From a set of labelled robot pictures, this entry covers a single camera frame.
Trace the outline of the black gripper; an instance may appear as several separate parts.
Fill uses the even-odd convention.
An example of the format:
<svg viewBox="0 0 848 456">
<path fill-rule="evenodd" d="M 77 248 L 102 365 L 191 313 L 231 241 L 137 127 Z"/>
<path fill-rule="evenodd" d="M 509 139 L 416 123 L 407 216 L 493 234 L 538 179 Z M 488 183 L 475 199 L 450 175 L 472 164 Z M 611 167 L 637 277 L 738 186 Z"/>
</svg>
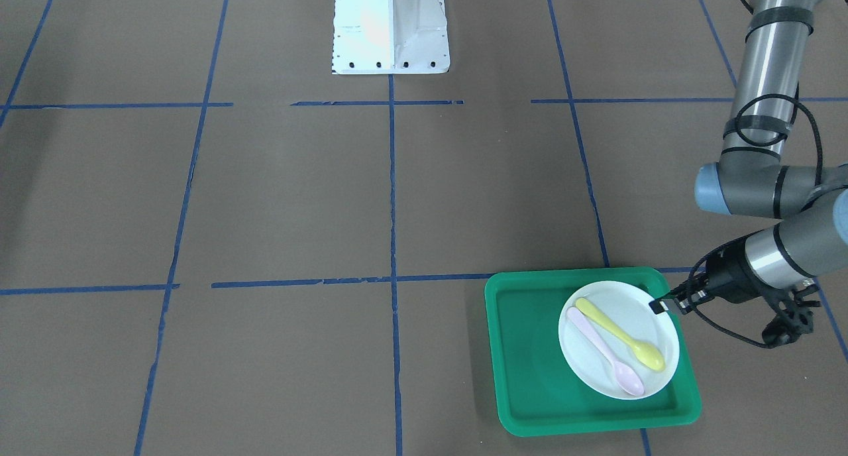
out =
<svg viewBox="0 0 848 456">
<path fill-rule="evenodd" d="M 655 315 L 668 312 L 685 316 L 690 312 L 721 334 L 756 348 L 777 348 L 797 342 L 803 335 L 814 332 L 816 301 L 804 297 L 808 291 L 782 289 L 765 283 L 748 262 L 742 241 L 730 241 L 700 258 L 690 269 L 688 291 L 675 289 L 649 302 Z M 741 304 L 760 299 L 774 313 L 761 332 L 760 339 L 751 339 L 721 326 L 706 316 L 700 307 L 714 299 Z"/>
</svg>

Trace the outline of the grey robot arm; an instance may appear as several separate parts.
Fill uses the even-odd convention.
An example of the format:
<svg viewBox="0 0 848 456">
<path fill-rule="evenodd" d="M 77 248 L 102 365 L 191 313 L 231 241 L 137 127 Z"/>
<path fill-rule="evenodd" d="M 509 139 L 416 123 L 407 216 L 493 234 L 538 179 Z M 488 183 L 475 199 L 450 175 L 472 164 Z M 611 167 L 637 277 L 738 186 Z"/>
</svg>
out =
<svg viewBox="0 0 848 456">
<path fill-rule="evenodd" d="M 817 121 L 800 101 L 800 72 L 823 0 L 750 0 L 723 150 L 696 177 L 696 203 L 724 215 L 776 223 L 720 245 L 685 281 L 651 302 L 655 314 L 694 312 L 709 326 L 761 349 L 814 331 L 815 278 L 846 267 L 846 165 L 826 167 Z M 766 302 L 774 316 L 755 341 L 723 328 L 702 305 L 720 298 Z"/>
</svg>

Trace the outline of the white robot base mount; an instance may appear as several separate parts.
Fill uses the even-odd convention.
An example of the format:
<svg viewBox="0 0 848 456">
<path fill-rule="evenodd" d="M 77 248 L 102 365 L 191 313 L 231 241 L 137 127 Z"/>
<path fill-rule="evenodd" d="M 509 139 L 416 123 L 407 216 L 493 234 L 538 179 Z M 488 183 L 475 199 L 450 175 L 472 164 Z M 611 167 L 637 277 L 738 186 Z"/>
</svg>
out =
<svg viewBox="0 0 848 456">
<path fill-rule="evenodd" d="M 445 74 L 445 0 L 334 0 L 331 73 Z"/>
</svg>

